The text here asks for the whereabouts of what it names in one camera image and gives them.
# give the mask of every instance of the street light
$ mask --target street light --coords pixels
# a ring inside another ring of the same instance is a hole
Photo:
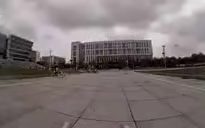
[[[167,67],[167,62],[166,62],[166,45],[163,45],[163,59],[164,59],[164,67],[166,68]]]

